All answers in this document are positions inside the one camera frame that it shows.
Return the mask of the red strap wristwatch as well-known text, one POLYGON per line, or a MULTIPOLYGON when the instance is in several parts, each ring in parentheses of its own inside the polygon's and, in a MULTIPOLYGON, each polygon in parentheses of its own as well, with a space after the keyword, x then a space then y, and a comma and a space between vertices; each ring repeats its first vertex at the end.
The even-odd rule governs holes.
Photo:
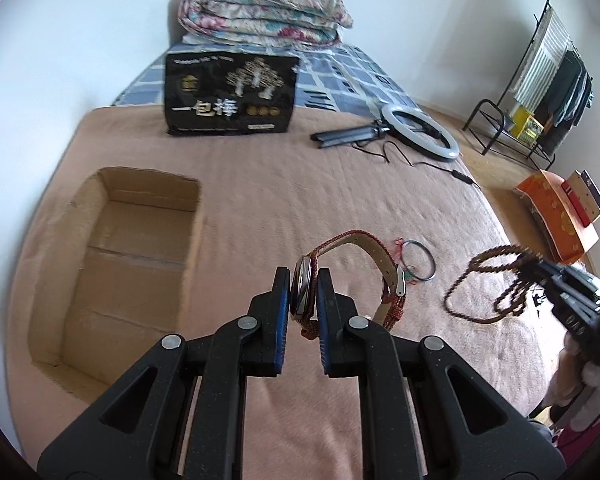
POLYGON ((402 318, 406 299, 406 278, 400 265, 390 254, 388 247, 374 234, 363 230, 350 230, 338 234, 302 255, 294 267, 290 292, 290 314, 300 325, 301 335, 307 340, 318 336, 317 302, 318 260, 339 247, 352 246, 364 252, 370 269, 355 271, 347 278, 349 285, 354 278, 371 278, 379 292, 372 320, 391 332, 402 318))

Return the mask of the orange gift box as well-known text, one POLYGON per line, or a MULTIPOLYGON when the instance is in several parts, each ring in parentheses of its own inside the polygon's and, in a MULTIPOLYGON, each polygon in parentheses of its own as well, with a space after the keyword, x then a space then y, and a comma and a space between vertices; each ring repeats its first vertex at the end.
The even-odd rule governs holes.
POLYGON ((585 226, 562 187, 565 180, 558 174, 539 170, 514 187, 541 219, 559 263, 581 260, 600 239, 592 224, 585 226))

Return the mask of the cardboard box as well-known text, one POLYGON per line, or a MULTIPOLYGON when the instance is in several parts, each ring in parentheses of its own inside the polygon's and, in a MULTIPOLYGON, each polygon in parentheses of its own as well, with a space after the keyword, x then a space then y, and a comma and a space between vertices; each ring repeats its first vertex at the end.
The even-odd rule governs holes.
POLYGON ((93 402, 175 332, 203 224, 195 179, 129 167, 89 176, 43 252, 28 335, 33 363, 93 402))

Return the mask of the black metal rack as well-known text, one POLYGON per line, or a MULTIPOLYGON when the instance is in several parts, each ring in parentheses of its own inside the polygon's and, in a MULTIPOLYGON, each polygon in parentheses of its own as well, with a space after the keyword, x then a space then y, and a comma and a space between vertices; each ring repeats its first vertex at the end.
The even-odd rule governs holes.
POLYGON ((478 142, 483 156, 495 153, 530 168, 550 169, 593 100, 593 76, 552 0, 546 0, 505 89, 496 100, 480 100, 463 130, 478 142))

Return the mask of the black folded tripod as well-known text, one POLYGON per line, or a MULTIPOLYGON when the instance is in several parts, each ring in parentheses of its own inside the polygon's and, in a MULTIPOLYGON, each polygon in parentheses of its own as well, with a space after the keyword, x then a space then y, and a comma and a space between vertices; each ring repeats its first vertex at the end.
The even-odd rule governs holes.
POLYGON ((372 122, 356 128, 312 133, 310 140, 316 142, 319 148, 336 148, 340 145, 379 140, 384 138, 389 131, 390 128, 387 125, 372 122))

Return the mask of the blue checkered bed sheet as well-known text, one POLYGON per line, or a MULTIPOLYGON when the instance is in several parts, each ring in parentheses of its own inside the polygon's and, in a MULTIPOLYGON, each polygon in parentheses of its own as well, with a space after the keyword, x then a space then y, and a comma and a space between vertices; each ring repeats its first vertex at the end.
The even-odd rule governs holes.
POLYGON ((417 103, 363 50, 338 44, 325 50, 258 47, 253 44, 174 44, 166 54, 185 52, 245 52, 294 55, 299 59, 294 104, 298 107, 377 118, 381 107, 417 103))

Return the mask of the black printed gift box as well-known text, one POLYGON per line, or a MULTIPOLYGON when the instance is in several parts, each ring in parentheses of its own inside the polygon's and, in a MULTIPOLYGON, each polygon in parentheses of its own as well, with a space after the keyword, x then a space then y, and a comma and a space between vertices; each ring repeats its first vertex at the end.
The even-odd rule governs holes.
POLYGON ((170 53, 163 113, 171 136, 239 136, 288 129, 300 60, 245 52, 170 53))

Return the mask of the folded floral quilt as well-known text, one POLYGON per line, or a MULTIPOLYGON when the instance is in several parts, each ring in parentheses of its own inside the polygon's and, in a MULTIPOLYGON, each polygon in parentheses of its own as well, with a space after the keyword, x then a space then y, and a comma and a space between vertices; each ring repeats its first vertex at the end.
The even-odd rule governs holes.
POLYGON ((340 44, 354 24, 343 0, 181 0, 178 22, 223 44, 308 49, 340 44))

